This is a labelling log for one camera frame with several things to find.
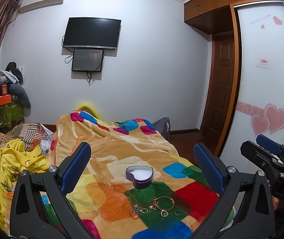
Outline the orange box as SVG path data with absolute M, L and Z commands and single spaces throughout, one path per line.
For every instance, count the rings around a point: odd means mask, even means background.
M 9 104 L 12 102 L 11 95 L 0 96 L 0 106 Z

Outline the white wardrobe sliding door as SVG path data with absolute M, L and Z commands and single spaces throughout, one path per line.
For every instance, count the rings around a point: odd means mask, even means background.
M 239 5 L 240 87 L 232 126 L 221 154 L 227 166 L 254 173 L 241 155 L 243 142 L 260 134 L 284 144 L 284 2 Z

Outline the wooden overhead cabinet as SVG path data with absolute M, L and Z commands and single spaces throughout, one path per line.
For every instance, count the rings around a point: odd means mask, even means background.
M 184 22 L 208 35 L 232 31 L 231 4 L 247 1 L 249 0 L 191 0 L 184 5 Z

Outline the small black wall monitor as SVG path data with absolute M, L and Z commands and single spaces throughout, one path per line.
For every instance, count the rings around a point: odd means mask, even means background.
M 75 49 L 71 70 L 74 72 L 101 72 L 103 50 Z

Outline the large black wall television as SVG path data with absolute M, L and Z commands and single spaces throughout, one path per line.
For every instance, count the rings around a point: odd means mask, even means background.
M 118 48 L 121 20 L 96 17 L 71 17 L 62 46 L 64 48 Z

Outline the brown wooden door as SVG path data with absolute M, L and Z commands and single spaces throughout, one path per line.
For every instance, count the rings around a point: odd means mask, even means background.
M 214 153 L 229 110 L 235 65 L 233 32 L 213 36 L 209 90 L 200 133 L 204 144 Z

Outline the purple heart-shaped tin box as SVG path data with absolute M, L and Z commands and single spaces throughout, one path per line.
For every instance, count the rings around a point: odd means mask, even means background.
M 126 168 L 125 175 L 134 188 L 145 189 L 153 181 L 154 170 L 150 166 L 129 166 Z

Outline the green patterned cloth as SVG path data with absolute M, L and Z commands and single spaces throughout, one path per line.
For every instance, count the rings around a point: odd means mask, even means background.
M 11 102 L 0 106 L 0 128 L 11 128 L 13 122 L 24 119 L 23 106 L 20 103 Z

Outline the grey purple bag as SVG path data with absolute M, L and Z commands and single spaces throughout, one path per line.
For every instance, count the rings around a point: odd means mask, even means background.
M 169 141 L 171 132 L 171 123 L 169 117 L 163 117 L 153 123 L 154 128 L 162 135 L 164 139 Z

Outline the yellow cartoon blanket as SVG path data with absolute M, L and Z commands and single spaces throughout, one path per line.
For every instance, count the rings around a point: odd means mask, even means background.
M 20 139 L 10 140 L 0 147 L 0 228 L 5 229 L 7 209 L 6 194 L 12 192 L 23 170 L 31 173 L 44 173 L 49 160 L 41 153 L 39 146 L 32 151 L 25 151 L 25 143 Z

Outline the yellow curved headrest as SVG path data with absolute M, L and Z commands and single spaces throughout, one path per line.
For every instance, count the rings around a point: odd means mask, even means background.
M 88 103 L 81 103 L 79 105 L 77 105 L 77 107 L 75 107 L 74 109 L 75 111 L 85 111 L 89 114 L 91 114 L 92 116 L 94 116 L 95 118 L 99 119 L 99 120 L 103 120 L 102 116 L 98 113 L 98 111 L 90 104 Z

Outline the striped patterned bedding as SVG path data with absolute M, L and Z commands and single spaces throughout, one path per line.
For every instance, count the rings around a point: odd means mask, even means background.
M 41 154 L 48 156 L 53 132 L 41 123 L 20 123 L 7 134 L 0 133 L 0 146 L 7 142 L 20 139 L 25 143 L 25 151 L 31 152 L 39 146 Z

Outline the colourful patchwork plush blanket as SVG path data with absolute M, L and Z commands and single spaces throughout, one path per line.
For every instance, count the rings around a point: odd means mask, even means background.
M 59 165 L 81 142 L 92 154 L 67 199 L 96 238 L 189 238 L 218 199 L 147 120 L 103 122 L 75 111 L 39 147 Z

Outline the pile of clothes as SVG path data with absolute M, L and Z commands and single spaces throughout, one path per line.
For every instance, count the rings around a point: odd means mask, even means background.
M 0 96 L 9 94 L 12 102 L 20 103 L 23 109 L 30 110 L 31 103 L 23 84 L 22 69 L 15 62 L 9 62 L 4 70 L 0 70 Z

